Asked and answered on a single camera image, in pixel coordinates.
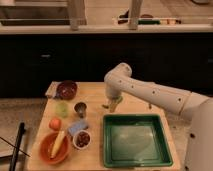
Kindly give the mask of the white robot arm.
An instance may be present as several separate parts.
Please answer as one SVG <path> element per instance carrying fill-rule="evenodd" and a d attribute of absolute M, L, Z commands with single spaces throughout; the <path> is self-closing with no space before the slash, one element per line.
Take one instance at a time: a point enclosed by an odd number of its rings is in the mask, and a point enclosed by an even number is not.
<path fill-rule="evenodd" d="M 213 171 L 213 97 L 136 80 L 131 75 L 127 63 L 110 70 L 104 77 L 106 97 L 112 101 L 125 92 L 190 120 L 184 165 L 187 171 Z"/>

